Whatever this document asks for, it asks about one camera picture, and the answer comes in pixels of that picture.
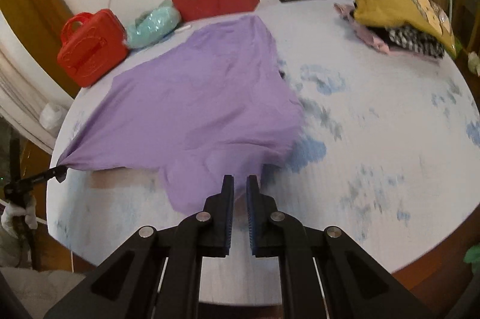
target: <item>round table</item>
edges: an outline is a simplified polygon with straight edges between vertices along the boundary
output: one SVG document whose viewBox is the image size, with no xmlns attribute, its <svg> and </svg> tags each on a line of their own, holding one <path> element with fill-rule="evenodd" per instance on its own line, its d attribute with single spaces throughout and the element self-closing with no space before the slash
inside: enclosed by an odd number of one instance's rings
<svg viewBox="0 0 480 319">
<path fill-rule="evenodd" d="M 345 0 L 261 0 L 255 10 L 277 41 L 279 64 L 306 117 L 292 156 L 283 169 L 265 172 L 262 191 L 306 226 L 339 226 L 393 272 L 445 239 L 480 202 L 479 112 L 449 57 L 438 65 L 407 53 L 378 53 L 339 18 L 335 2 Z M 240 16 L 193 22 L 82 89 L 58 135 L 52 166 L 115 75 L 206 24 Z M 70 169 L 63 183 L 48 183 L 50 234 L 96 265 L 143 225 L 164 229 L 184 217 L 172 209 L 154 171 Z M 244 197 L 235 203 L 230 255 L 203 260 L 200 300 L 281 302 L 277 260 L 251 256 Z"/>
</svg>

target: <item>white tablecloth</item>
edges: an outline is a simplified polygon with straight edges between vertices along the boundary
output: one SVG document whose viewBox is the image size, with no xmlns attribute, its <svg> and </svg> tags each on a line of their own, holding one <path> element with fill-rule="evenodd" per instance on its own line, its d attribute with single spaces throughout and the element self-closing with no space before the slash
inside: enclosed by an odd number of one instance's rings
<svg viewBox="0 0 480 319">
<path fill-rule="evenodd" d="M 395 271 L 436 246 L 480 202 L 479 113 L 449 57 L 436 65 L 377 53 L 338 17 L 334 2 L 261 0 L 255 11 L 277 40 L 286 81 L 307 118 L 287 167 L 269 173 L 262 190 L 306 226 L 338 225 Z M 82 89 L 63 123 L 52 166 L 115 75 L 208 23 L 240 16 L 194 22 Z M 200 299 L 280 303 L 277 261 L 251 256 L 243 198 L 234 214 L 230 256 L 204 259 Z M 50 234 L 94 264 L 139 227 L 168 228 L 184 217 L 171 208 L 151 171 L 69 170 L 66 181 L 48 184 Z"/>
</svg>

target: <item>yellow shirt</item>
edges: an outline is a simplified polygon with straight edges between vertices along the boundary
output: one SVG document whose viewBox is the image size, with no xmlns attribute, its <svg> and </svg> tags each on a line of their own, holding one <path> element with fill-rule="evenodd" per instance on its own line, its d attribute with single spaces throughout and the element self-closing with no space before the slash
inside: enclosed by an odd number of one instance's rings
<svg viewBox="0 0 480 319">
<path fill-rule="evenodd" d="M 365 26 L 397 28 L 410 24 L 435 37 L 455 58 L 455 38 L 445 11 L 430 0 L 355 0 L 354 18 Z"/>
</svg>

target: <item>purple fabric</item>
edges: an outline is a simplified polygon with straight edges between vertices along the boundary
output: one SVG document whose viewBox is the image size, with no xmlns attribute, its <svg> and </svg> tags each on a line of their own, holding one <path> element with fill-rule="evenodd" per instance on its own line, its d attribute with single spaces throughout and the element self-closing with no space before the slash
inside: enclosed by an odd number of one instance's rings
<svg viewBox="0 0 480 319">
<path fill-rule="evenodd" d="M 174 209 L 194 213 L 264 163 L 281 166 L 303 123 L 281 79 L 275 40 L 256 16 L 208 25 L 115 77 L 58 165 L 155 169 Z"/>
</svg>

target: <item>white glove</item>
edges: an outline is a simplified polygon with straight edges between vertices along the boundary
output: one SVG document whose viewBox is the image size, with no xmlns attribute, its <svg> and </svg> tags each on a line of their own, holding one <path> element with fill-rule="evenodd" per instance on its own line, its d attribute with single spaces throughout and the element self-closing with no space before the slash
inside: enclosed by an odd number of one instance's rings
<svg viewBox="0 0 480 319">
<path fill-rule="evenodd" d="M 23 209 L 20 206 L 12 203 L 8 203 L 1 216 L 1 226 L 11 237 L 18 239 L 18 235 L 14 229 L 14 217 L 25 216 L 25 223 L 28 225 L 28 228 L 37 229 L 38 224 L 37 217 L 35 215 L 36 205 L 37 201 L 33 196 L 31 196 L 30 200 L 28 200 L 26 209 Z"/>
</svg>

